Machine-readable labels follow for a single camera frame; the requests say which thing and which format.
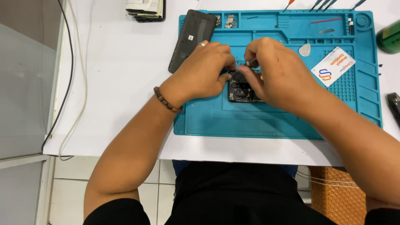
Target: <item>black phone back cover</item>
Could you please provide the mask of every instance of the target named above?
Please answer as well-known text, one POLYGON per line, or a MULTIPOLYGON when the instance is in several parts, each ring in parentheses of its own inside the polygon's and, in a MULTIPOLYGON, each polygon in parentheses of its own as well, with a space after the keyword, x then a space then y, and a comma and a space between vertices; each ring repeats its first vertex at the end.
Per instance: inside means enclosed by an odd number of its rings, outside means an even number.
POLYGON ((178 70, 199 42, 211 40, 216 23, 217 18, 213 15, 192 9, 188 11, 168 67, 170 73, 178 70))

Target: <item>black shirt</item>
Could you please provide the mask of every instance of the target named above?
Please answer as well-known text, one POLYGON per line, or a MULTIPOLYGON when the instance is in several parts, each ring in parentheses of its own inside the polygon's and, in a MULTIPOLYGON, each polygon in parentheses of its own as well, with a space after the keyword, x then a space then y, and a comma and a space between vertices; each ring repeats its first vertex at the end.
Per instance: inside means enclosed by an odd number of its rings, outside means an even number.
MULTIPOLYGON (((277 165, 193 162, 176 178, 166 225, 335 224, 304 205, 297 182, 277 165)), ((400 210, 370 211, 365 224, 399 224, 400 210)), ((140 202, 117 199, 95 209, 84 225, 150 224, 140 202)))

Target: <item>white table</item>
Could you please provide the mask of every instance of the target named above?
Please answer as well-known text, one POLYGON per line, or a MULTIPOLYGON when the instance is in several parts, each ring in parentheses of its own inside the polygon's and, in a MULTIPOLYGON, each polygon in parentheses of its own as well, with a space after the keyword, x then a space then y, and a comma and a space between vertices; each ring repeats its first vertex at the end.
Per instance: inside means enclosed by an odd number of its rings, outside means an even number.
MULTIPOLYGON (((331 8, 351 8, 358 0, 336 2, 331 8)), ((168 65, 178 39, 178 16, 189 9, 274 10, 287 1, 265 0, 167 0, 166 20, 160 23, 137 23, 125 13, 125 0, 72 0, 77 15, 82 54, 88 77, 88 101, 81 120, 69 138, 63 155, 100 156, 111 140, 170 76, 168 65)), ((289 9, 310 9, 314 0, 297 0, 289 9)), ((374 13, 379 31, 400 18, 400 2, 366 1, 357 10, 374 13)), ((75 26, 68 13, 73 37, 75 69, 73 84, 52 139, 45 154, 57 154, 65 134, 81 110, 84 85, 80 69, 75 26)), ((69 80, 71 55, 64 32, 60 50, 58 91, 54 91, 58 112, 69 80)), ((400 75, 396 70, 400 54, 378 52, 380 91, 384 130, 400 140, 400 130, 393 119, 385 95, 400 93, 400 75)), ((332 165, 342 162, 324 141, 288 139, 249 139, 224 137, 177 136, 172 127, 158 156, 160 159, 274 163, 294 165, 332 165)))

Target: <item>white cable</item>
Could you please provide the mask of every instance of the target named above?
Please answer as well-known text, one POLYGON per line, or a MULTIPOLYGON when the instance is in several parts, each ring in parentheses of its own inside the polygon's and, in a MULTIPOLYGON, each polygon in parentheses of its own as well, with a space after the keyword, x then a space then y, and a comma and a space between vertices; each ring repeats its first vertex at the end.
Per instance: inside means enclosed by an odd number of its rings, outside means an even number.
POLYGON ((317 182, 317 181, 313 181, 313 180, 311 180, 311 179, 308 179, 307 177, 303 177, 303 176, 300 175, 300 174, 297 174, 297 175, 299 175, 300 177, 302 177, 302 178, 304 178, 304 179, 307 179, 307 180, 309 180, 309 181, 311 181, 311 182, 317 183, 317 184, 322 184, 322 185, 327 185, 327 186, 337 186, 337 187, 359 188, 359 187, 355 187, 355 186, 344 186, 344 185, 329 185, 329 184, 324 184, 324 183, 320 183, 320 182, 317 182))
POLYGON ((311 177, 311 178, 314 178, 314 179, 317 179, 317 180, 322 180, 322 181, 331 181, 331 182, 339 182, 339 183, 349 183, 349 184, 355 184, 356 182, 350 182, 350 181, 333 181, 333 180, 325 180, 325 179, 321 179, 321 178, 316 178, 316 177, 312 177, 312 176, 310 176, 310 175, 307 175, 307 174, 305 174, 305 173, 302 173, 302 172, 300 172, 300 171, 297 171, 298 173, 301 173, 301 174, 303 174, 303 175, 306 175, 306 176, 308 176, 308 177, 311 177))
POLYGON ((62 149, 62 146, 63 146, 65 140, 68 138, 68 136, 70 135, 71 131, 74 129, 76 123, 77 123, 77 122, 79 121, 79 119, 81 118, 82 113, 83 113, 83 110, 85 109, 85 106, 86 106, 86 100, 87 100, 87 98, 88 98, 88 83, 87 83, 87 80, 86 80, 85 69, 83 68, 82 51, 81 51, 81 49, 80 49, 80 40, 79 40, 79 32, 78 32, 78 23, 76 22, 75 13, 74 13, 74 10, 72 9, 72 4, 71 4, 71 1, 70 1, 70 0, 68 0, 68 5, 69 5, 70 8, 71 8, 72 17, 73 17, 74 23, 75 23, 76 37, 77 37, 77 39, 78 39, 78 48, 79 48, 80 65, 81 65, 81 67, 82 67, 83 79, 84 79, 84 81, 85 81, 85 101, 83 102, 82 109, 81 109, 81 111, 80 111, 78 117, 76 118, 74 124, 72 125, 71 129, 68 131, 67 135, 64 137, 64 140, 62 140, 62 142, 61 142, 61 144, 60 144, 60 148, 59 148, 59 150, 58 150, 58 157, 60 158, 61 161, 67 161, 67 160, 69 160, 70 158, 73 157, 73 156, 72 156, 72 157, 69 157, 68 159, 62 159, 62 158, 61 158, 61 149, 62 149))

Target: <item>orange woven stool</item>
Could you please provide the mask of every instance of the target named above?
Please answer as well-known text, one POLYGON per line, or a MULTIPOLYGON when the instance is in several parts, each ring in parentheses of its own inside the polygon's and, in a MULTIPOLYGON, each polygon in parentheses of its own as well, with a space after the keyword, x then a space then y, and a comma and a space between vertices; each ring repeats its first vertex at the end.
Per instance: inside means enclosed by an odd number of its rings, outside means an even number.
MULTIPOLYGON (((332 167, 308 167, 312 177, 353 182, 346 172, 332 167)), ((324 184, 356 186, 310 178, 324 184)), ((363 225, 366 216, 365 193, 360 188, 327 186, 311 182, 311 208, 338 225, 363 225)))

